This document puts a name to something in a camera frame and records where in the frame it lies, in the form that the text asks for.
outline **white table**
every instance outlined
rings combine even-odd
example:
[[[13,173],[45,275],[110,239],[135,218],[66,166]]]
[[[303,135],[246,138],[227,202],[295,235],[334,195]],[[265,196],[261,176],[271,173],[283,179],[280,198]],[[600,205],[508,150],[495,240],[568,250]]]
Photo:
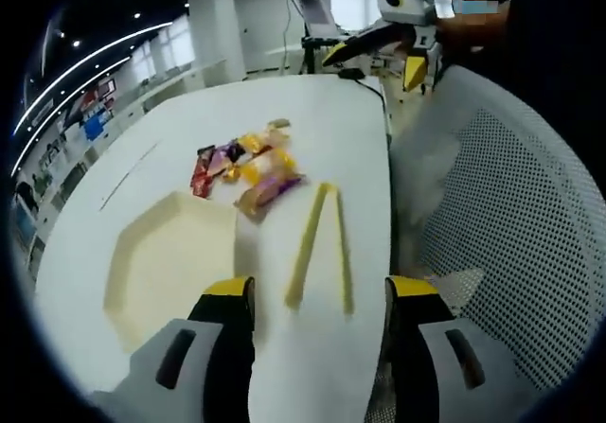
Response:
[[[265,313],[267,324],[256,332],[249,397],[252,421],[264,418],[271,423],[285,412],[290,422],[363,421],[381,347],[384,278],[389,274],[388,158],[381,100],[335,76],[257,79],[170,99],[124,132],[84,176],[46,244],[35,300],[52,350],[84,393],[112,390],[128,374],[129,356],[120,349],[102,310],[120,231],[171,191],[189,191],[196,149],[260,131],[267,121],[280,117],[292,121],[290,150],[300,170],[312,183],[329,181],[342,190],[356,308],[350,320],[341,318],[334,329],[319,327],[326,337],[310,352],[313,358],[298,352],[286,360],[299,372],[311,369],[305,367],[307,361],[323,363],[323,378],[285,377],[290,369],[280,358],[289,353],[276,353],[275,327],[288,326],[293,317],[282,301],[309,215],[313,184],[288,193],[260,227],[239,219],[237,269],[257,277],[257,308]],[[240,192],[241,188],[217,185],[212,196],[232,203]],[[306,340],[317,335],[311,333]],[[338,378],[316,383],[326,375]],[[307,379],[312,380],[309,386]],[[343,386],[335,389],[337,383]],[[317,396],[310,397],[310,391]],[[304,413],[311,405],[306,401],[316,398],[331,407],[328,420]],[[315,406],[317,412],[322,408]],[[258,416],[259,409],[265,412],[263,417]]]

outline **white mesh chair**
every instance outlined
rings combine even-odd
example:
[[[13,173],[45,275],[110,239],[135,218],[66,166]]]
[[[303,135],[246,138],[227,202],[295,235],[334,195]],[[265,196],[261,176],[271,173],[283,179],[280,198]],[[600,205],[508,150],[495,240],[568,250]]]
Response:
[[[605,305],[606,204],[579,158],[520,99],[461,67],[390,154],[401,267],[482,270],[460,316],[505,342],[537,388],[560,383]]]

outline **snack packet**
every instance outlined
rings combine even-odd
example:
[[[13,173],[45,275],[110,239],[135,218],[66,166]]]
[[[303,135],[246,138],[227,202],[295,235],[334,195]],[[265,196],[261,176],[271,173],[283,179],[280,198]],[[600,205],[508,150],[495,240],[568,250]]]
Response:
[[[199,198],[206,199],[210,194],[212,187],[212,177],[208,175],[200,175],[191,183],[191,194]]]
[[[193,169],[193,174],[191,174],[191,180],[189,182],[189,186],[193,187],[194,180],[200,176],[206,176],[208,173],[208,166],[210,165],[210,160],[215,151],[215,146],[204,147],[203,149],[198,149],[198,159],[196,160],[196,166]]]
[[[273,130],[277,128],[287,128],[291,126],[291,121],[288,118],[277,118],[267,123],[267,130]]]
[[[277,167],[257,185],[244,191],[234,203],[250,220],[262,221],[271,202],[299,184],[304,176],[288,167]]]
[[[241,166],[241,175],[250,185],[257,185],[277,167],[294,170],[296,164],[284,149],[270,149]]]
[[[267,149],[284,146],[288,138],[288,135],[279,130],[267,130],[262,133],[245,134],[238,138],[238,143],[247,153],[257,155]]]
[[[224,146],[217,147],[208,165],[208,175],[215,177],[236,163],[246,153],[237,140],[233,140]]]
[[[221,180],[226,182],[227,184],[234,184],[238,181],[241,175],[241,169],[238,165],[234,165],[233,163],[229,165],[225,172],[221,176]]]

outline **monitor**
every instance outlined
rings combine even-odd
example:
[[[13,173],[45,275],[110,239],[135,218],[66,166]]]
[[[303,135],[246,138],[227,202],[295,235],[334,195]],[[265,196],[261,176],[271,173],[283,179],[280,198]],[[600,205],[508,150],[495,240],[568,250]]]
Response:
[[[294,0],[305,25],[314,38],[337,38],[339,29],[324,0]]]

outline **hexagonal tray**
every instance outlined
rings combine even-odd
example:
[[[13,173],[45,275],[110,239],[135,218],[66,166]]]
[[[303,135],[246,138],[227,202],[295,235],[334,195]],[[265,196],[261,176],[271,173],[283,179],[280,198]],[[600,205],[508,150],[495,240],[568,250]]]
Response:
[[[127,352],[234,275],[236,220],[232,206],[173,192],[120,233],[103,309]]]

